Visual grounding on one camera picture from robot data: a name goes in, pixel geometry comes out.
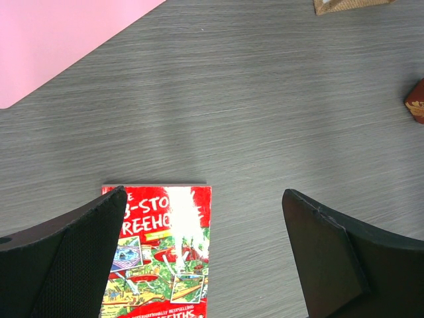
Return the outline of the red cube power adapter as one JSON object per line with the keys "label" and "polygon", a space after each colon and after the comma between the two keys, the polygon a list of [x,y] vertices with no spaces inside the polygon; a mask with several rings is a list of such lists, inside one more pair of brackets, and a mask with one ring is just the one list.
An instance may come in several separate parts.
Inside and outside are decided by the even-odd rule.
{"label": "red cube power adapter", "polygon": [[420,124],[424,121],[424,79],[419,80],[407,94],[404,104],[413,118]]}

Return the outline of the burlap canvas tote bag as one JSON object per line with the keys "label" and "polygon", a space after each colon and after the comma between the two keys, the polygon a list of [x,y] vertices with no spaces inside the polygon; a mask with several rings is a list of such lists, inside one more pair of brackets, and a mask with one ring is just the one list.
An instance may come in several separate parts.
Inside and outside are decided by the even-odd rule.
{"label": "burlap canvas tote bag", "polygon": [[327,13],[385,5],[393,2],[395,2],[395,0],[313,0],[313,6],[315,14],[320,16]]}

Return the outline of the red comic paperback book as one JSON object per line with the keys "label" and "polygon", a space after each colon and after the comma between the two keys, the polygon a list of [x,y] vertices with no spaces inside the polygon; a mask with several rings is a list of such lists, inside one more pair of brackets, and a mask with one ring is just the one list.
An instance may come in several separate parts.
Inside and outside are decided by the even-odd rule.
{"label": "red comic paperback book", "polygon": [[211,186],[124,189],[125,216],[100,317],[206,317]]}

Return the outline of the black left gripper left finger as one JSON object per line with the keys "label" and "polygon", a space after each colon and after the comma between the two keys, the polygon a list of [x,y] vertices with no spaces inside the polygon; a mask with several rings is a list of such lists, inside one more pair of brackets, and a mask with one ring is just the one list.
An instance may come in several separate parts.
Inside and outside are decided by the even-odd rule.
{"label": "black left gripper left finger", "polygon": [[127,193],[1,237],[2,317],[98,317]]}

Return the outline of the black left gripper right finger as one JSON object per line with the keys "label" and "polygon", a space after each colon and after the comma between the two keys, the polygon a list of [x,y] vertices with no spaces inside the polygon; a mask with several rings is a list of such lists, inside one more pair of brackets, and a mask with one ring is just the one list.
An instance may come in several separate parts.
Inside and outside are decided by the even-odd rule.
{"label": "black left gripper right finger", "polygon": [[423,241],[294,189],[282,210],[309,317],[423,316]]}

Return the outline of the pink clipboard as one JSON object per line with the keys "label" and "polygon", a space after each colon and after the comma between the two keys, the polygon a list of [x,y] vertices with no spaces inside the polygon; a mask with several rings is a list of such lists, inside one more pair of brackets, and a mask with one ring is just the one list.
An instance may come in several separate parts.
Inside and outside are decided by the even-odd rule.
{"label": "pink clipboard", "polygon": [[7,109],[161,1],[2,1],[1,108]]}

